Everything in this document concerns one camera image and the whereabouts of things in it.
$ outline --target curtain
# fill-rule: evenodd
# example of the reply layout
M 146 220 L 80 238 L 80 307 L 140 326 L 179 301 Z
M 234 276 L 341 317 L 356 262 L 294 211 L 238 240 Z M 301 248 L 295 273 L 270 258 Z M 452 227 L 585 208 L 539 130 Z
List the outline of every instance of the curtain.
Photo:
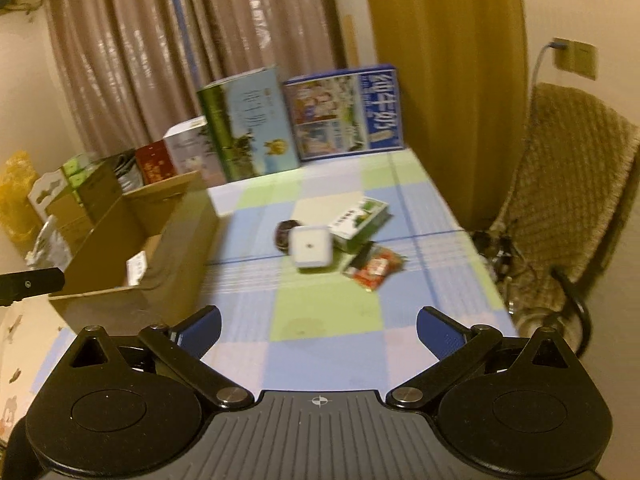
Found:
M 488 227 L 522 148 L 521 0 L 369 0 L 378 57 L 396 65 L 405 138 L 458 221 Z
M 214 79 L 339 66 L 334 12 L 332 0 L 47 0 L 67 100 L 100 156 L 200 115 L 196 91 Z

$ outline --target power outlet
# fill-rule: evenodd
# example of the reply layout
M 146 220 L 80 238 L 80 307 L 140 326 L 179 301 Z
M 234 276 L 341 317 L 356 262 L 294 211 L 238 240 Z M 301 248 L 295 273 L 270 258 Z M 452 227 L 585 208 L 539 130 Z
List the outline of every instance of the power outlet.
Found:
M 588 77 L 589 79 L 596 79 L 596 59 L 598 57 L 598 50 L 589 43 L 574 42 L 574 72 Z
M 567 48 L 554 49 L 554 66 L 558 70 L 565 70 L 566 72 L 574 71 L 574 42 L 571 40 L 564 40 L 563 38 L 554 38 L 554 41 L 558 43 L 565 43 Z
M 554 49 L 554 66 L 558 70 L 573 72 L 589 79 L 596 79 L 598 49 L 589 43 L 554 38 L 567 45 L 565 49 Z

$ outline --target white label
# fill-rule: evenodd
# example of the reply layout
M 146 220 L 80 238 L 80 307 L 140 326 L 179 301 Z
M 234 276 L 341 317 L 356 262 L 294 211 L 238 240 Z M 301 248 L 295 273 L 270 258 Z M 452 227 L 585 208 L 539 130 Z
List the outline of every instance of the white label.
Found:
M 127 285 L 136 286 L 146 272 L 146 253 L 140 251 L 127 260 Z
M 372 276 L 386 276 L 386 270 L 388 268 L 389 260 L 386 258 L 374 258 L 367 266 L 367 270 Z

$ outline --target white cube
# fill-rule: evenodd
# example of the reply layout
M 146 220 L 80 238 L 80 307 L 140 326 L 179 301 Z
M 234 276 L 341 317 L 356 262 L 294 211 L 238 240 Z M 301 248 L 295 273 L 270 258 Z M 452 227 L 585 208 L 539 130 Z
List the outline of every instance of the white cube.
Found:
M 300 226 L 289 231 L 289 255 L 299 269 L 328 267 L 334 260 L 331 232 L 326 226 Z

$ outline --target brown curtain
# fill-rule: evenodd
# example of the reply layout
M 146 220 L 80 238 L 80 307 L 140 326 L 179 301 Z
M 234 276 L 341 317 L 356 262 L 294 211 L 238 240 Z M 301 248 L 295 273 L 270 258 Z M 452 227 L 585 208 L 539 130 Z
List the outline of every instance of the brown curtain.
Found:
M 196 90 L 277 64 L 341 64 L 332 0 L 47 0 L 66 95 L 87 150 L 107 156 L 200 114 Z

